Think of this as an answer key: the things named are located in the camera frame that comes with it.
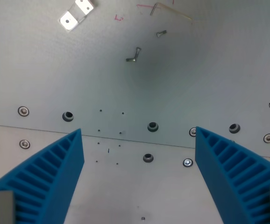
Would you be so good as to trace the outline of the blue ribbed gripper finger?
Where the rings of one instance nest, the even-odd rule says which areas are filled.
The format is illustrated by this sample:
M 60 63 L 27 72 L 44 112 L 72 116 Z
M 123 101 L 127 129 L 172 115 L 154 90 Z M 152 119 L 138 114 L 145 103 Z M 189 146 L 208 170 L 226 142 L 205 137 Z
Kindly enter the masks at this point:
M 14 194 L 17 224 L 63 224 L 84 165 L 81 130 L 60 138 L 0 178 Z
M 195 161 L 225 224 L 270 224 L 270 161 L 196 127 Z

